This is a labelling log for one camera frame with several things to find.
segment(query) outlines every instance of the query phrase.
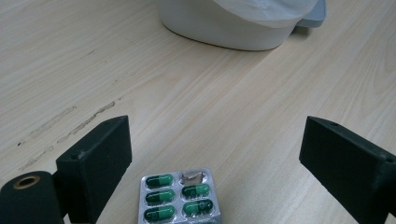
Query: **wooden table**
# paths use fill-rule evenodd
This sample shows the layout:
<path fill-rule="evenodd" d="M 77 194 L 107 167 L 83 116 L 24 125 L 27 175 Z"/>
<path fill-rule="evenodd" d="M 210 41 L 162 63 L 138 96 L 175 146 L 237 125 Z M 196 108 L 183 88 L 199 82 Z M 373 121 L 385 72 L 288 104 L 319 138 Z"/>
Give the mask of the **wooden table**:
<path fill-rule="evenodd" d="M 333 120 L 396 154 L 395 11 L 329 0 L 320 28 L 247 52 L 168 31 L 152 0 L 2 0 L 0 186 L 55 172 L 128 115 L 134 161 L 98 223 L 136 223 L 142 176 L 199 167 L 223 223 L 355 223 L 300 164 L 304 123 Z"/>

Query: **plastic bag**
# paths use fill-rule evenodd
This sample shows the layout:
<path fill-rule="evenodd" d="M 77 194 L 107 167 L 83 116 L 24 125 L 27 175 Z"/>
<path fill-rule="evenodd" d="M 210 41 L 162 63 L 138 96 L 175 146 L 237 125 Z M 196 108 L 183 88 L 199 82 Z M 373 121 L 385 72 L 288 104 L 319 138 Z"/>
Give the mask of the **plastic bag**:
<path fill-rule="evenodd" d="M 236 16 L 272 28 L 295 25 L 318 0 L 213 0 Z"/>

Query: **pill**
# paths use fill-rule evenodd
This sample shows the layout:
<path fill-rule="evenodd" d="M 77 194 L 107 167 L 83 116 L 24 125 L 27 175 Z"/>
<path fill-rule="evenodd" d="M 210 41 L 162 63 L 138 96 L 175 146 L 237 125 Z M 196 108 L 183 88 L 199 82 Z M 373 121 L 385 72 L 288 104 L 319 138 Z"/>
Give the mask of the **pill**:
<path fill-rule="evenodd" d="M 181 190 L 181 194 L 188 199 L 206 196 L 209 194 L 209 185 L 199 184 L 187 186 Z"/>
<path fill-rule="evenodd" d="M 171 189 L 165 189 L 160 191 L 151 192 L 146 195 L 146 202 L 149 205 L 170 203 L 175 197 L 175 192 Z"/>
<path fill-rule="evenodd" d="M 170 219 L 175 215 L 176 209 L 172 205 L 150 208 L 145 211 L 145 219 L 151 222 Z"/>
<path fill-rule="evenodd" d="M 173 177 L 171 175 L 155 175 L 146 179 L 146 184 L 150 189 L 157 189 L 172 185 Z"/>
<path fill-rule="evenodd" d="M 183 205 L 183 211 L 188 217 L 196 217 L 201 214 L 210 213 L 212 208 L 213 203 L 208 199 L 185 203 Z"/>

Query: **hole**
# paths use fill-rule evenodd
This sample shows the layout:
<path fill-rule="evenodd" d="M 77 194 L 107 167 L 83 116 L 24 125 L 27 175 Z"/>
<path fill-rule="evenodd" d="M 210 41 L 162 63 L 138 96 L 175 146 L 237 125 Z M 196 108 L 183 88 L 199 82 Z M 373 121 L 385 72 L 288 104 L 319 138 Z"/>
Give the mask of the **hole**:
<path fill-rule="evenodd" d="M 78 154 L 73 154 L 70 156 L 70 159 L 72 160 L 78 160 Z"/>
<path fill-rule="evenodd" d="M 38 175 L 29 175 L 17 181 L 14 184 L 14 189 L 27 189 L 35 185 L 40 180 Z"/>

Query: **scratch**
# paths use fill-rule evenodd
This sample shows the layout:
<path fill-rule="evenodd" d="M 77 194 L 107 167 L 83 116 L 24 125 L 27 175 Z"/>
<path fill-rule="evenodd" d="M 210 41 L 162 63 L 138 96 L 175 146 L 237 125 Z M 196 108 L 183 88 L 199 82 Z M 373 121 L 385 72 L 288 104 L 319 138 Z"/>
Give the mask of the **scratch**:
<path fill-rule="evenodd" d="M 53 117 L 52 119 L 50 119 L 49 121 L 47 121 L 43 125 L 41 125 L 39 128 L 37 128 L 36 130 L 32 131 L 30 133 L 30 136 L 33 137 L 33 138 L 37 138 L 40 134 L 42 134 L 43 132 L 45 132 L 48 129 L 50 129 L 55 123 L 57 123 L 64 116 L 66 116 L 67 114 L 69 114 L 70 112 L 72 112 L 76 108 L 77 107 L 75 105 L 67 108 L 66 110 L 64 110 L 59 115 Z"/>
<path fill-rule="evenodd" d="M 43 157 L 46 153 L 51 152 L 53 150 L 53 146 L 50 147 L 46 147 L 38 156 L 30 159 L 25 165 L 23 165 L 19 170 L 23 171 L 26 168 L 28 168 L 29 166 L 32 166 L 33 164 L 35 164 L 38 160 L 41 159 L 41 157 Z"/>
<path fill-rule="evenodd" d="M 87 126 L 87 124 L 91 123 L 91 121 L 93 121 L 96 116 L 100 113 L 105 112 L 106 110 L 108 110 L 109 108 L 113 107 L 116 103 L 113 101 L 108 105 L 105 105 L 104 107 L 100 108 L 98 111 L 96 111 L 96 113 L 94 113 L 90 118 L 88 118 L 87 120 L 85 120 L 84 122 L 80 123 L 77 128 L 73 129 L 68 135 L 60 138 L 57 143 L 62 143 L 64 142 L 67 138 L 69 138 L 70 135 L 74 135 L 76 133 L 78 133 L 78 131 L 82 130 L 83 128 L 85 128 L 85 126 Z"/>

